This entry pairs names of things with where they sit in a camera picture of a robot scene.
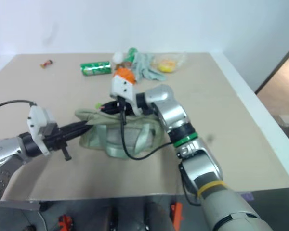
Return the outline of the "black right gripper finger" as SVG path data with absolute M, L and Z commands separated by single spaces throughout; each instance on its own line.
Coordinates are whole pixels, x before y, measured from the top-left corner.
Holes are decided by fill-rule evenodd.
M 119 106 L 118 101 L 110 101 L 102 104 L 101 109 L 116 109 Z
M 120 114 L 121 113 L 121 109 L 118 108 L 118 107 L 115 107 L 115 108 L 104 108 L 103 109 L 103 112 L 106 113 L 106 114 L 109 114 L 109 115 L 115 115 L 115 114 Z

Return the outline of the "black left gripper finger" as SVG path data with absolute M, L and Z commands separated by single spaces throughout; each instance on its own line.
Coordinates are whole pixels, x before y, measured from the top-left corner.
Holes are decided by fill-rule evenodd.
M 61 131 L 64 134 L 79 133 L 83 134 L 91 129 L 90 125 L 87 125 L 87 121 L 74 122 L 61 127 Z
M 65 141 L 72 140 L 74 138 L 82 136 L 84 133 L 89 131 L 92 128 L 91 125 L 81 125 L 74 128 L 69 128 L 63 131 L 63 137 Z

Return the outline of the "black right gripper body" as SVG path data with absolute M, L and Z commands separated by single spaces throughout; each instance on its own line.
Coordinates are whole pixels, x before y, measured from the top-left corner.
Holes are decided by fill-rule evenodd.
M 121 96 L 117 97 L 117 108 L 116 108 L 116 114 L 119 114 L 121 112 L 124 112 L 126 116 L 135 116 L 135 113 L 133 112 L 132 106 L 130 103 L 127 102 L 127 100 Z

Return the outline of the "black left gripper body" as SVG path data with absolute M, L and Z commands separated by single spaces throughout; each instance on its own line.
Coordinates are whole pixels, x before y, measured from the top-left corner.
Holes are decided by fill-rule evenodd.
M 67 127 L 55 127 L 50 135 L 46 135 L 44 142 L 49 151 L 61 150 L 66 161 L 72 159 L 67 151 L 67 142 L 65 134 L 67 132 Z

